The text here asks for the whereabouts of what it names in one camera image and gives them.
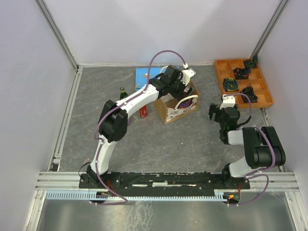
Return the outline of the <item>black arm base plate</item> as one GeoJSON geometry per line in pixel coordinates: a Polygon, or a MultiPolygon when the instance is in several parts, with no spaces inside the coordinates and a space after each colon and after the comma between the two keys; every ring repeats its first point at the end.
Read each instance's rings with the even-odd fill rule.
{"type": "Polygon", "coordinates": [[[213,196],[214,190],[250,189],[249,180],[225,174],[111,172],[101,176],[121,196],[213,196]]]}

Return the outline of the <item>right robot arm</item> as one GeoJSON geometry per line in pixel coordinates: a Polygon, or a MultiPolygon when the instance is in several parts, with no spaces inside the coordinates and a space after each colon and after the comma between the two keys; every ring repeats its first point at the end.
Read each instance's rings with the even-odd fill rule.
{"type": "Polygon", "coordinates": [[[285,151],[273,126],[242,127],[251,117],[238,124],[240,112],[237,105],[223,107],[212,103],[208,117],[219,123],[219,138],[224,144],[244,147],[244,157],[223,168],[220,178],[224,187],[232,188],[238,179],[285,164],[285,151]]]}

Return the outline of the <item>green glass perrier bottle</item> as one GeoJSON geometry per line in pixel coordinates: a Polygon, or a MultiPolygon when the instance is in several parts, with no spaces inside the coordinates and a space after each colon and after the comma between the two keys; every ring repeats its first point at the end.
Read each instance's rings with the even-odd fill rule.
{"type": "Polygon", "coordinates": [[[121,87],[120,88],[120,100],[124,99],[128,97],[128,93],[126,92],[125,88],[124,87],[121,87]]]}

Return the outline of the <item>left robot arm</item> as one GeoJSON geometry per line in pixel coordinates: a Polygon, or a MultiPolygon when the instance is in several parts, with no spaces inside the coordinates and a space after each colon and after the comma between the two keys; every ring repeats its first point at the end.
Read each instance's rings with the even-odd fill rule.
{"type": "Polygon", "coordinates": [[[170,94],[179,98],[196,72],[186,64],[183,69],[167,66],[163,73],[147,80],[147,83],[132,95],[114,102],[108,100],[102,110],[94,138],[98,147],[93,161],[87,168],[90,183],[100,188],[106,184],[109,161],[115,145],[126,134],[128,119],[143,106],[170,94]]]}

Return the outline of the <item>red coke can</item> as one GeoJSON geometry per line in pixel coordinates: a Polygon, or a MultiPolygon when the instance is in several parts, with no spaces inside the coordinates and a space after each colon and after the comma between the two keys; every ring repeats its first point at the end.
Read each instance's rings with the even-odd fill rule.
{"type": "Polygon", "coordinates": [[[140,118],[145,118],[148,115],[148,109],[147,109],[147,105],[143,106],[142,108],[139,109],[139,117],[140,118]]]}

